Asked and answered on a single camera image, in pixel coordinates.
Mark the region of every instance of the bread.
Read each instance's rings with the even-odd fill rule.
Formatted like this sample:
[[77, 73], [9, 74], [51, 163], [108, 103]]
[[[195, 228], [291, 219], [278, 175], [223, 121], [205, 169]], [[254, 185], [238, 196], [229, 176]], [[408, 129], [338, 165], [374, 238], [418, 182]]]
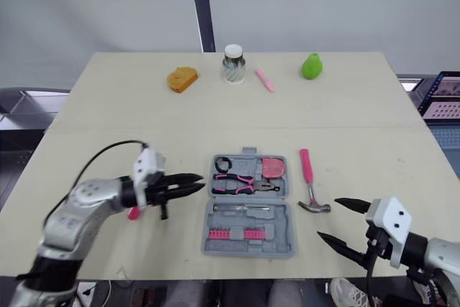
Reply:
[[182, 93], [191, 83], [198, 79], [194, 68], [178, 68], [167, 77], [167, 84], [176, 93]]

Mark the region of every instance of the pink-handled pliers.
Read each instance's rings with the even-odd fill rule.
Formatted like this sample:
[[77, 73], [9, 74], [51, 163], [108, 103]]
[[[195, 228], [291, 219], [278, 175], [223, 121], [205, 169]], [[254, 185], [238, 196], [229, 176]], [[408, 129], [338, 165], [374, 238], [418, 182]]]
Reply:
[[280, 187], [267, 181], [255, 180], [252, 176], [241, 176], [237, 174], [214, 174], [214, 180], [236, 180], [247, 183], [247, 186], [226, 190], [225, 188], [213, 188], [214, 194], [253, 194], [255, 191], [279, 191]]

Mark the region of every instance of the hammer head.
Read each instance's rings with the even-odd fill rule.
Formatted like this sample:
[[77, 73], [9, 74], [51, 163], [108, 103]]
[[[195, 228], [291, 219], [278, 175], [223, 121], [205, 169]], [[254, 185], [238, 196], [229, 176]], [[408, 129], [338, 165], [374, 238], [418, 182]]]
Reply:
[[316, 201], [311, 201], [309, 204], [305, 204], [302, 201], [298, 202], [299, 206], [306, 211], [318, 214], [320, 212], [331, 212], [331, 206], [329, 204], [320, 205]]

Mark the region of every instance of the shoe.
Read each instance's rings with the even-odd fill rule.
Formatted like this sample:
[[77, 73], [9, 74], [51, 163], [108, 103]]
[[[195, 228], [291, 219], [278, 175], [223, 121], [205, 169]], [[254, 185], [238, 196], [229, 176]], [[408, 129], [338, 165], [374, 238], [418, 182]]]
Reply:
[[[352, 285], [345, 278], [334, 278], [331, 281], [332, 301], [337, 307], [369, 307], [369, 300], [364, 291]], [[374, 305], [380, 306], [381, 301], [374, 299]]]
[[[436, 304], [438, 306], [445, 306], [443, 299], [441, 295], [439, 294], [439, 290], [434, 284], [433, 280], [430, 280], [431, 284], [434, 287], [435, 295], [436, 295]], [[420, 283], [417, 283], [413, 281], [414, 283], [414, 288], [417, 291], [418, 295], [422, 298], [422, 302], [424, 305], [429, 305], [431, 304], [431, 292], [430, 292], [430, 287], [427, 285], [421, 285]]]

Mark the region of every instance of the hammer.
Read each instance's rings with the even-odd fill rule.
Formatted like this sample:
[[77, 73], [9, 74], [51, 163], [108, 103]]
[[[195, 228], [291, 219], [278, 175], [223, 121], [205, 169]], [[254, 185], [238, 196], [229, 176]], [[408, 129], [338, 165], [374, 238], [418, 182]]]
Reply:
[[310, 203], [305, 204], [302, 201], [299, 201], [298, 204], [302, 209], [306, 211], [313, 212], [315, 214], [319, 212], [331, 212], [331, 206], [329, 204], [318, 204], [316, 202], [315, 193], [313, 192], [313, 169], [311, 169], [310, 155], [308, 154], [308, 149], [301, 149], [299, 151], [300, 161], [302, 162], [302, 171], [303, 178], [307, 183], [308, 192], [310, 194]]

